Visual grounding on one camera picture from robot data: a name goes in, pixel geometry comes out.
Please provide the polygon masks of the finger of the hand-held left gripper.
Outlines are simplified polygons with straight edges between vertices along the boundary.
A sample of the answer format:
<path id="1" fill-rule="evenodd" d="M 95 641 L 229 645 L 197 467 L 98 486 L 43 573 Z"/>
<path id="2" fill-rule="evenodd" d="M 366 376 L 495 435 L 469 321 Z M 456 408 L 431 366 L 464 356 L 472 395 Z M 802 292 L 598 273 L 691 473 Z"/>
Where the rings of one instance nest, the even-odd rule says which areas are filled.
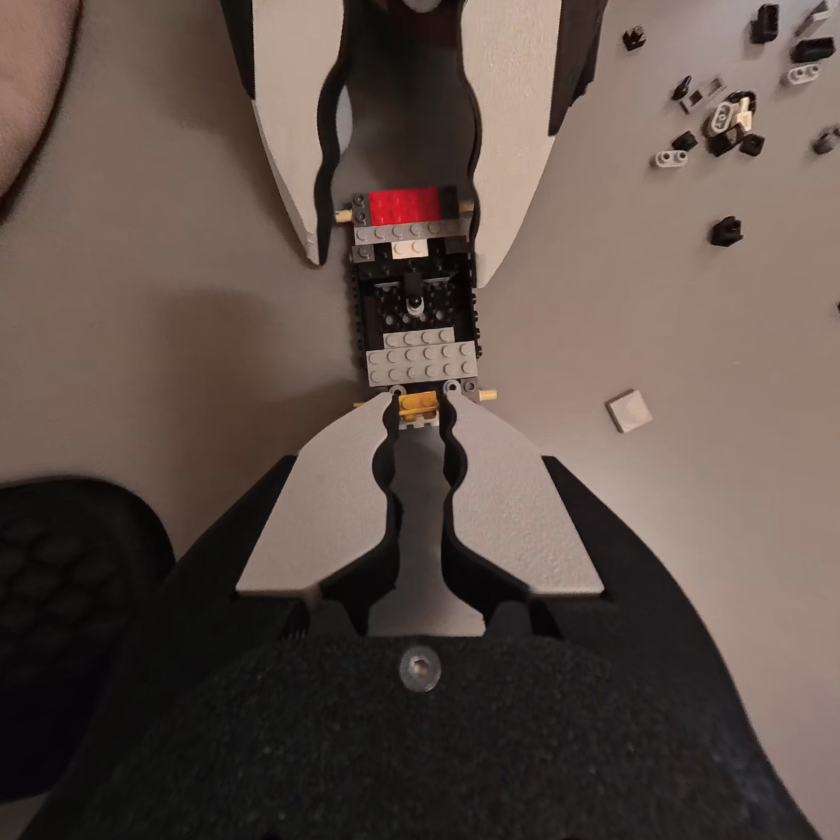
<path id="1" fill-rule="evenodd" d="M 468 173 L 476 197 L 470 238 L 478 288 L 506 258 L 553 147 L 560 18 L 561 1 L 463 5 L 463 71 L 476 111 Z"/>
<path id="2" fill-rule="evenodd" d="M 280 199 L 305 256 L 321 264 L 315 187 L 319 100 L 340 55 L 343 3 L 254 1 L 253 110 Z"/>

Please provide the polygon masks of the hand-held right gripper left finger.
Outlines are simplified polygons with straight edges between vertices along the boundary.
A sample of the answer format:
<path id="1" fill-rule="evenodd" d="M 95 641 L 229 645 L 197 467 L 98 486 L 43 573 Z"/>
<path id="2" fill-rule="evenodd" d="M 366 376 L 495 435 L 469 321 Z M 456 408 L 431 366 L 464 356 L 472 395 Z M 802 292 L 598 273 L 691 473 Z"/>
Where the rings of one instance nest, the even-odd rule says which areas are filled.
<path id="1" fill-rule="evenodd" d="M 400 570 L 391 484 L 398 430 L 389 392 L 325 427 L 299 452 L 236 592 L 341 604 L 357 631 Z"/>

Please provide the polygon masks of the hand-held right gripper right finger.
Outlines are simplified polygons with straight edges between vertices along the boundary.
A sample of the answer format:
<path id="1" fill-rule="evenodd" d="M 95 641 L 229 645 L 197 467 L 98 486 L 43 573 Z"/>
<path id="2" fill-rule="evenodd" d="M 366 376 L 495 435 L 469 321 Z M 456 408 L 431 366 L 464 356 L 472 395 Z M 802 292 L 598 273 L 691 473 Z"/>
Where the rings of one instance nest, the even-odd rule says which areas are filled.
<path id="1" fill-rule="evenodd" d="M 604 584 L 539 450 L 468 398 L 441 407 L 441 571 L 486 627 L 556 627 L 556 600 L 595 599 Z"/>

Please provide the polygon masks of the grey square tile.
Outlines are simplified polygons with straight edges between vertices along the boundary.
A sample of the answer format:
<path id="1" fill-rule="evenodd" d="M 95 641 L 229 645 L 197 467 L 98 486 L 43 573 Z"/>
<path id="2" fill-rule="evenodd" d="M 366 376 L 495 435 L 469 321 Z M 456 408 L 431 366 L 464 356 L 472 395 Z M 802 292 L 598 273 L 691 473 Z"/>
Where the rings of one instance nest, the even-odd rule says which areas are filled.
<path id="1" fill-rule="evenodd" d="M 653 421 L 653 414 L 637 389 L 631 389 L 606 401 L 608 412 L 620 434 L 630 434 Z"/>

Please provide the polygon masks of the toy brick car chassis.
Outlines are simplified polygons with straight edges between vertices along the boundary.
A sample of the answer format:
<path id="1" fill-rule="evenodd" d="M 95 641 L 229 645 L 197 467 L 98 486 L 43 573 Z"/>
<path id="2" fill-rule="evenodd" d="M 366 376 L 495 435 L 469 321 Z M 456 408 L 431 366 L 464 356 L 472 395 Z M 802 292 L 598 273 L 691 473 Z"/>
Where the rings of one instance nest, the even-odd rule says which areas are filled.
<path id="1" fill-rule="evenodd" d="M 455 186 L 356 192 L 335 214 L 352 227 L 350 292 L 360 368 L 374 392 L 460 393 L 497 399 L 480 387 L 473 203 Z"/>

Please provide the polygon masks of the grey desk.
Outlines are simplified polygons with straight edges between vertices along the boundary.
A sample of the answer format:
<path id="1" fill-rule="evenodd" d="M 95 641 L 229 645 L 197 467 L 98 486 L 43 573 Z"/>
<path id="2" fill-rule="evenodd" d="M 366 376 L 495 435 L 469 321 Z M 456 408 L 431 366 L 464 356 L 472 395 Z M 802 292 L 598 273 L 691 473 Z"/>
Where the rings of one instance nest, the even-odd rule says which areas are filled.
<path id="1" fill-rule="evenodd" d="M 492 408 L 668 566 L 775 768 L 838 838 L 838 56 L 782 87 L 810 2 L 610 2 L 503 265 L 478 293 Z M 642 25 L 646 44 L 622 35 Z M 750 158 L 671 100 L 752 90 Z M 652 158 L 686 131 L 680 168 Z M 743 239 L 710 245 L 742 221 Z M 312 266 L 217 2 L 86 2 L 50 136 L 2 226 L 2 480 L 102 476 L 177 553 L 364 397 L 344 231 Z M 653 421 L 620 434 L 606 401 Z"/>

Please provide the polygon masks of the scattered small brick pieces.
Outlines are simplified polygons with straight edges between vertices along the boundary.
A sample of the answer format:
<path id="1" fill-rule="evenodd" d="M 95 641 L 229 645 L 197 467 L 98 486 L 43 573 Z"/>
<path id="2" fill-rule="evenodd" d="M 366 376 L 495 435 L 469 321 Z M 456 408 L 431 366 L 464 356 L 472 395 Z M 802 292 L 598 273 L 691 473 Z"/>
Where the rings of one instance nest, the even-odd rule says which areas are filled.
<path id="1" fill-rule="evenodd" d="M 791 67 L 781 78 L 784 87 L 792 88 L 814 82 L 820 76 L 821 62 L 833 56 L 837 50 L 834 37 L 803 38 L 814 27 L 830 18 L 838 2 L 819 2 L 809 11 L 794 31 L 798 38 L 791 48 Z M 750 23 L 750 44 L 763 46 L 775 40 L 781 27 L 781 6 L 778 3 L 761 5 Z M 641 49 L 646 44 L 646 33 L 642 25 L 637 25 L 623 32 L 623 45 L 627 52 Z M 725 98 L 721 95 L 727 88 L 725 81 L 716 76 L 704 86 L 692 87 L 692 76 L 688 75 L 675 87 L 671 100 L 677 102 L 688 115 L 700 106 L 715 108 L 709 112 L 702 125 L 707 151 L 719 158 L 725 153 L 738 149 L 750 158 L 760 156 L 766 139 L 753 131 L 754 115 L 758 107 L 755 91 L 735 90 Z M 821 132 L 813 141 L 815 154 L 829 154 L 838 148 L 838 124 Z M 683 166 L 699 144 L 699 138 L 691 131 L 676 137 L 669 150 L 657 152 L 652 158 L 655 169 L 675 169 Z M 708 236 L 710 245 L 729 247 L 743 239 L 742 221 L 735 216 L 727 216 L 716 222 Z"/>

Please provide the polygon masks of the person's beige top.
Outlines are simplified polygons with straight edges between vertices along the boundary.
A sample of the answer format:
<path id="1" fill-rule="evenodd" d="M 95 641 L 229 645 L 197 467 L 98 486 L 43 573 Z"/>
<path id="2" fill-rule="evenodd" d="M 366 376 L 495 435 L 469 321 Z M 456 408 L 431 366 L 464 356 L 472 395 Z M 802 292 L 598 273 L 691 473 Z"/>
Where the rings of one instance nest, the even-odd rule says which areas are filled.
<path id="1" fill-rule="evenodd" d="M 79 1 L 1 2 L 2 203 L 48 128 L 80 12 Z"/>

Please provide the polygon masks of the black quilted pad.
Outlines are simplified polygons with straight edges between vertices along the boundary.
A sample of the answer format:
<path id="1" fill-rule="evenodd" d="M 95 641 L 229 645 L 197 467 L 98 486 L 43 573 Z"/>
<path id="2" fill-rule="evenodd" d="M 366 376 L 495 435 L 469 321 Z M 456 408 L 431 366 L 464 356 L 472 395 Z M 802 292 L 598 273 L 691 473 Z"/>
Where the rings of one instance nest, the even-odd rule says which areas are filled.
<path id="1" fill-rule="evenodd" d="M 65 772 L 174 563 L 161 520 L 130 490 L 69 476 L 2 484 L 2 804 Z"/>

